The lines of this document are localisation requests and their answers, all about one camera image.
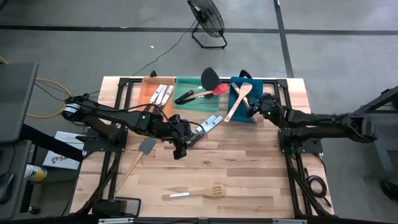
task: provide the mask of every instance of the gray spatula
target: gray spatula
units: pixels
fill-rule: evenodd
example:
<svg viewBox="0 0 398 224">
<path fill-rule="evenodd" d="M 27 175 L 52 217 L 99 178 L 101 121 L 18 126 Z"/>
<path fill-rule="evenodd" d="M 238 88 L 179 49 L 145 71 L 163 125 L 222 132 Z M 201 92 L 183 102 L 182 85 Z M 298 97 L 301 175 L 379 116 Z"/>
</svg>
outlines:
<svg viewBox="0 0 398 224">
<path fill-rule="evenodd" d="M 145 138 L 142 141 L 141 145 L 138 147 L 139 152 L 138 152 L 138 156 L 137 156 L 136 160 L 131 165 L 129 171 L 124 175 L 123 180 L 118 185 L 116 191 L 119 191 L 122 188 L 123 184 L 125 183 L 127 178 L 129 178 L 129 176 L 130 176 L 131 172 L 134 170 L 134 168 L 136 168 L 136 166 L 137 166 L 138 162 L 141 160 L 142 156 L 144 154 L 148 155 L 151 152 L 151 150 L 154 148 L 155 144 L 156 144 L 155 139 L 152 139 L 149 137 Z"/>
</svg>

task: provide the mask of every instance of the electric fan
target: electric fan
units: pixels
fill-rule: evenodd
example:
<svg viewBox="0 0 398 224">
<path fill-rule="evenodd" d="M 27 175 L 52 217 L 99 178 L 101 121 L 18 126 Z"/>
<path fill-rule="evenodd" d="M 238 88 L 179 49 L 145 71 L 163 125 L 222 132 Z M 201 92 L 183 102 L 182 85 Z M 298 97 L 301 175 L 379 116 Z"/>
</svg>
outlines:
<svg viewBox="0 0 398 224">
<path fill-rule="evenodd" d="M 227 42 L 224 37 L 224 22 L 221 18 L 220 12 L 211 0 L 188 0 L 188 4 L 197 19 L 198 23 L 192 31 L 192 38 L 204 49 L 224 49 Z M 214 38 L 222 37 L 225 45 L 206 47 L 199 42 L 194 33 L 201 25 L 208 35 Z"/>
</svg>

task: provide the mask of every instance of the concrete floor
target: concrete floor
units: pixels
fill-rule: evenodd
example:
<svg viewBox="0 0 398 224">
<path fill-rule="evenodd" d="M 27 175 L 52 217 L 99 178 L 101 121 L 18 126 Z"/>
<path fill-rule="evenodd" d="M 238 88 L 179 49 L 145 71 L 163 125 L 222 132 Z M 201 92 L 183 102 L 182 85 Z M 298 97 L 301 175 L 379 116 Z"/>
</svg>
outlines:
<svg viewBox="0 0 398 224">
<path fill-rule="evenodd" d="M 272 0 L 214 0 L 226 28 L 277 29 Z M 393 0 L 280 0 L 286 29 L 398 30 Z M 13 0 L 0 12 L 1 23 L 189 27 L 194 18 L 186 0 Z M 0 56 L 10 63 L 39 62 L 38 77 L 67 86 L 74 94 L 98 90 L 103 76 L 131 75 L 178 41 L 180 32 L 51 32 L 0 30 Z M 218 43 L 206 34 L 207 44 Z M 224 50 L 199 48 L 189 34 L 173 51 L 139 75 L 199 76 L 213 67 L 220 76 L 287 77 L 279 34 L 227 33 Z M 396 35 L 287 35 L 294 77 L 304 78 L 314 113 L 354 111 L 386 88 L 398 85 Z M 57 92 L 55 95 L 65 97 Z M 49 114 L 61 103 L 35 88 L 29 112 Z M 61 117 L 30 119 L 48 133 L 81 128 Z M 397 204 L 377 183 L 362 177 L 379 167 L 372 145 L 323 140 L 328 183 L 337 215 L 398 222 Z M 41 189 L 40 216 L 60 215 L 73 181 Z"/>
</svg>

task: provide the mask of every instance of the wooden spatula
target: wooden spatula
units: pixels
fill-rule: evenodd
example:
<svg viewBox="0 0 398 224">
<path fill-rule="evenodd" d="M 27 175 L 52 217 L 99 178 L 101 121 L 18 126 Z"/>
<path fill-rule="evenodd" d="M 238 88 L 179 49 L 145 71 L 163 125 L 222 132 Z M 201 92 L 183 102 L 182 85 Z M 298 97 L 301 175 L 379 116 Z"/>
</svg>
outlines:
<svg viewBox="0 0 398 224">
<path fill-rule="evenodd" d="M 241 103 L 242 99 L 249 94 L 252 89 L 252 85 L 250 83 L 243 83 L 241 89 L 239 90 L 239 96 L 236 100 L 235 104 L 232 106 L 231 110 L 229 111 L 228 115 L 225 117 L 224 121 L 229 122 L 234 115 L 236 108 L 238 108 L 239 104 Z"/>
<path fill-rule="evenodd" d="M 226 193 L 225 186 L 222 184 L 213 184 L 209 189 L 203 190 L 193 190 L 190 192 L 184 193 L 176 193 L 176 194 L 165 194 L 162 196 L 163 199 L 170 199 L 170 198 L 177 198 L 177 197 L 186 197 L 186 196 L 193 196 L 193 195 L 204 195 L 213 198 L 220 198 L 224 197 Z"/>
</svg>

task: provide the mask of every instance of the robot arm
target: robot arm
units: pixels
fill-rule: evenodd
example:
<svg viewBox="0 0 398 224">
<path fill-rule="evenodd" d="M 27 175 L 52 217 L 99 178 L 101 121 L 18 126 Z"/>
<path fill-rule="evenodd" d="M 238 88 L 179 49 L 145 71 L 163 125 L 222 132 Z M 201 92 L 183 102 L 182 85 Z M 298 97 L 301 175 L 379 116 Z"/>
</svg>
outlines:
<svg viewBox="0 0 398 224">
<path fill-rule="evenodd" d="M 289 140 L 304 142 L 310 138 L 349 138 L 369 143 L 377 139 L 374 123 L 365 114 L 306 114 L 280 105 L 276 96 L 262 95 L 248 116 L 260 112 L 265 119 L 290 131 Z"/>
<path fill-rule="evenodd" d="M 102 120 L 124 124 L 128 129 L 143 136 L 149 136 L 172 143 L 176 150 L 174 159 L 187 155 L 187 138 L 192 136 L 190 124 L 175 114 L 169 122 L 163 122 L 163 115 L 148 111 L 118 110 L 98 104 L 88 95 L 71 96 L 66 101 L 62 116 L 73 122 L 83 122 L 99 133 L 99 136 L 110 142 L 118 142 L 120 129 L 115 125 L 105 124 Z"/>
</svg>

